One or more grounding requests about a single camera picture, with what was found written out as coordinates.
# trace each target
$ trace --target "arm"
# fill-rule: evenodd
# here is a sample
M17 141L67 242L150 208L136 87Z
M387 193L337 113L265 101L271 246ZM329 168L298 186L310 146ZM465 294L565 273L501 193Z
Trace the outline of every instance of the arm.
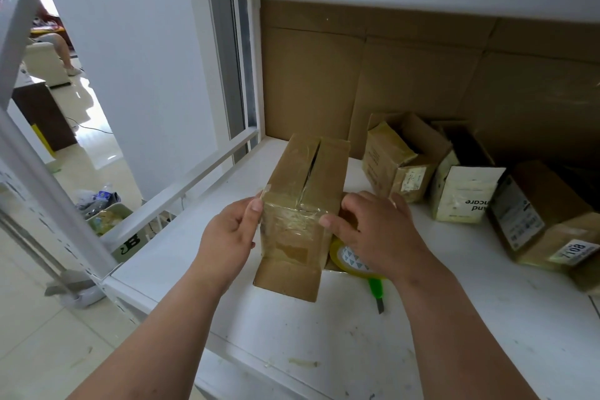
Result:
M392 199L349 193L342 208L356 215L358 228L333 215L320 223L398 290L425 398L536 400L456 277L428 250L404 199Z
M262 207L247 198L215 216L188 271L68 400L187 400L214 312L254 246Z

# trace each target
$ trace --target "white metal shelving unit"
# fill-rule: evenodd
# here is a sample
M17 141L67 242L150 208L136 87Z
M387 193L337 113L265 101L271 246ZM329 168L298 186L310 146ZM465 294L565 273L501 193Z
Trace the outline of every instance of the white metal shelving unit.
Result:
M321 0L447 12L600 22L598 0ZM134 212L101 239L86 226L56 180L5 112L37 0L4 0L0 9L0 156L2 179L86 268L132 320L141 321L191 263L206 223L225 204L254 194L285 146L264 132L259 0L247 0L249 48L240 59L246 129ZM183 196L240 146L252 146L220 180L122 266L110 251ZM370 186L351 160L346 190ZM590 299L567 279L512 264L492 229L433 222L414 206L431 249L459 277L500 344L542 398L591 399L600 392L600 320ZM421 398L412 338L399 298L388 288L381 317L359 279L323 274L315 304L251 285L259 262L252 251L215 315L197 383L217 396L261 398ZM226 376L220 377L220 358ZM251 381L244 381L251 376Z

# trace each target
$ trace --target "fingernail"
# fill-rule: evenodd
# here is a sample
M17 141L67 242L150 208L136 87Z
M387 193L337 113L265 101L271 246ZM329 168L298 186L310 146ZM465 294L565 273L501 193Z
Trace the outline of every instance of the fingernail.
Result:
M250 208L252 210L254 210L255 212L261 212L262 206L263 206L262 199L260 199L260 198L253 199L252 202L250 203Z
M320 219L319 219L319 225L325 227L325 228L329 228L331 226L331 222L329 221L329 219L327 218L326 215L323 215Z

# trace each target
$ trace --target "leg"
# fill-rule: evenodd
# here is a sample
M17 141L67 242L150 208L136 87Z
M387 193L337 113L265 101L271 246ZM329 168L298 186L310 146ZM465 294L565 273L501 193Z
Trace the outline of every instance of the leg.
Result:
M71 53L67 46L67 42L58 33L46 33L37 37L35 40L37 42L52 43L54 50L56 51L56 54L58 54L58 57L61 58L67 73L71 70L75 70L73 64L71 64Z

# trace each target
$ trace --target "tape roll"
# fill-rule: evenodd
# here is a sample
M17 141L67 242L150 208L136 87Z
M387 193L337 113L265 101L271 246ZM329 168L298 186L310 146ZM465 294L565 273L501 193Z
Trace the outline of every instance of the tape roll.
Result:
M357 277L379 278L385 277L374 273L361 257L356 255L350 247L347 247L338 237L332 237L329 245L329 256L338 268Z

